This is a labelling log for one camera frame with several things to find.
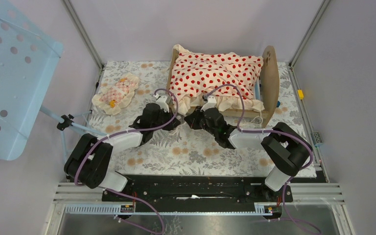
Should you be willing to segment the red strawberry print duvet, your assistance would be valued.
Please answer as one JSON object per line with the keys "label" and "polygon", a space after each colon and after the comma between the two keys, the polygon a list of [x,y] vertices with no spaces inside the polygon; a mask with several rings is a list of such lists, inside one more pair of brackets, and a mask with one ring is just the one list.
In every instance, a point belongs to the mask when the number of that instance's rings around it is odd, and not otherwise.
{"label": "red strawberry print duvet", "polygon": [[176,96],[178,112],[185,115],[200,106],[202,96],[211,93],[219,111],[264,110],[255,99],[254,86],[263,67],[261,56],[240,56],[234,52],[203,54],[189,51],[180,44],[173,46],[177,57],[170,66],[169,90]]}

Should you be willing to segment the checkered ruffled pillow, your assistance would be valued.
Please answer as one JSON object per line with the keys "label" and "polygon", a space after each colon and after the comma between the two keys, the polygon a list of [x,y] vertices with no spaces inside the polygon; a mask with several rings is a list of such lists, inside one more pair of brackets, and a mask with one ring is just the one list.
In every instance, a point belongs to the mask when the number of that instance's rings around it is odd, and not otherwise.
{"label": "checkered ruffled pillow", "polygon": [[117,115],[132,101],[139,82],[139,77],[127,73],[115,84],[102,87],[100,93],[93,96],[92,104],[107,115]]}

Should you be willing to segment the wooden pet bed frame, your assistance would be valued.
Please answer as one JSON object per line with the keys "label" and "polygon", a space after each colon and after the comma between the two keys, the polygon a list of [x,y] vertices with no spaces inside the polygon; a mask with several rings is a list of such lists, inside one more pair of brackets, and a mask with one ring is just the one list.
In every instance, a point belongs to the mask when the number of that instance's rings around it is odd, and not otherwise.
{"label": "wooden pet bed frame", "polygon": [[[177,57],[177,51],[172,49],[172,58],[170,66],[173,65],[175,59]],[[279,98],[279,90],[280,90],[280,76],[278,71],[276,53],[273,46],[267,46],[263,52],[263,67],[260,72],[260,79],[258,80],[260,83],[260,92],[261,92],[261,101],[264,104],[264,110],[260,112],[254,112],[250,110],[237,110],[237,109],[227,109],[222,111],[222,114],[229,117],[240,117],[243,116],[245,118],[262,118],[262,127],[266,127],[269,123],[269,120],[272,118],[276,104]],[[166,88],[169,89],[169,82],[170,82],[170,71],[168,76],[168,81]],[[191,108],[187,114],[193,112],[195,107]]]}

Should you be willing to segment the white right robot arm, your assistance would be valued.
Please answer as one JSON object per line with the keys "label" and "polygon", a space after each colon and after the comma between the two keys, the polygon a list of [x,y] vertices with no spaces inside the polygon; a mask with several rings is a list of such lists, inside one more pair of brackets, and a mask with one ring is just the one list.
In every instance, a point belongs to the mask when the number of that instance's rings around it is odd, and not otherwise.
{"label": "white right robot arm", "polygon": [[286,123],[279,122],[272,129],[239,129],[225,121],[214,97],[196,107],[184,120],[191,129],[211,134],[223,148],[265,150],[275,165],[261,188],[263,199],[269,202],[275,201],[281,188],[306,168],[305,163],[313,160],[312,147]]}

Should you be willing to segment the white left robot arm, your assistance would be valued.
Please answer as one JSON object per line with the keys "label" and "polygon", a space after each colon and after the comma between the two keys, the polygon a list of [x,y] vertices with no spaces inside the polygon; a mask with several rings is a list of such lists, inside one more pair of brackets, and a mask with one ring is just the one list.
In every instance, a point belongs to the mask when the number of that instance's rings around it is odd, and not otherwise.
{"label": "white left robot arm", "polygon": [[84,134],[64,165],[67,176],[88,188],[109,188],[120,201],[132,196],[128,179],[108,169],[111,157],[127,149],[146,144],[157,130],[174,130],[180,121],[170,108],[170,95],[155,95],[156,101],[146,104],[142,114],[124,131],[101,139]]}

